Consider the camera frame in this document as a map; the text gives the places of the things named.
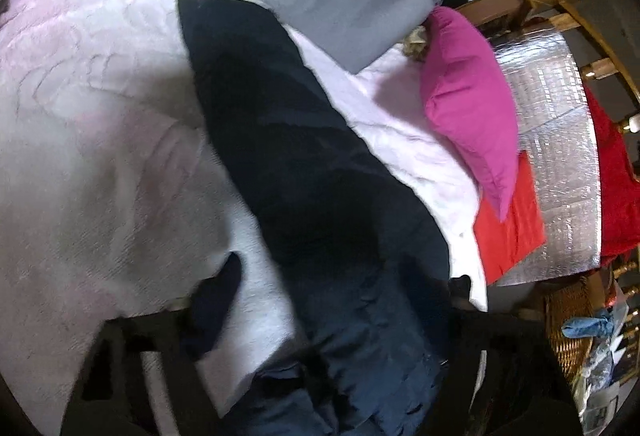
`wicker basket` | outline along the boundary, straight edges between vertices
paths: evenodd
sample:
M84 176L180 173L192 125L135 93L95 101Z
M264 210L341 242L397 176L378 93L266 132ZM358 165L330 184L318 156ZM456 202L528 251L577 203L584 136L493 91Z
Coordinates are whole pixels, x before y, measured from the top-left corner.
M587 279L546 295L545 331L556 352L562 372L571 384L580 371L584 359L591 351L593 339L568 339L562 334L562 324L572 317L591 317Z

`red fabric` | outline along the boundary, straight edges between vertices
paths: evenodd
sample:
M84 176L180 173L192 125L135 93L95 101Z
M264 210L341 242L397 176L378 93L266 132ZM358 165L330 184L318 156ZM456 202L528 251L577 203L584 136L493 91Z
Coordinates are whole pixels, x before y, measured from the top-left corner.
M625 141L591 91L585 87L600 162L602 260L609 263L640 243L640 183L626 155Z
M518 177L507 218L501 223L483 196L474 223L474 234L487 284L496 282L516 263L545 244L545 224L540 215L526 151L518 156Z

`silver foil mat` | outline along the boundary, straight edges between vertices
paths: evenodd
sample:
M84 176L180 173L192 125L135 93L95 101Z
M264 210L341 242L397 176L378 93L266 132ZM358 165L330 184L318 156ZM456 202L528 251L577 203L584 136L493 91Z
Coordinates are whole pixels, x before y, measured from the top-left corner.
M495 55L511 85L520 149L529 153L546 244L500 286L600 265L600 170L591 114L564 38L546 22L501 37Z

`white blanket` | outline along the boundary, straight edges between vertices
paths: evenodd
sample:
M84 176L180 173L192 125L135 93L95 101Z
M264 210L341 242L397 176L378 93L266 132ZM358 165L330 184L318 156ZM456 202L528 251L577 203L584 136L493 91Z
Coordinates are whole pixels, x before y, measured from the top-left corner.
M452 276L469 274L486 309L478 191L422 117L419 66L394 49L351 76L289 32L336 108L430 209ZM100 323L187 295L230 249L246 279L200 364L220 411L294 336L255 218L206 141L175 0L11 0L0 16L0 152L0 372L45 436L58 434ZM166 405L156 408L171 434Z

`pink pillow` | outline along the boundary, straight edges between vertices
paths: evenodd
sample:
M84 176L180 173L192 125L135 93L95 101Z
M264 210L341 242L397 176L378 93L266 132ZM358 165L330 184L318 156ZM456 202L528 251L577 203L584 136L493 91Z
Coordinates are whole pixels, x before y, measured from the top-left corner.
M456 146L500 221L518 176L518 124L494 52L460 13L434 9L420 93L433 128Z

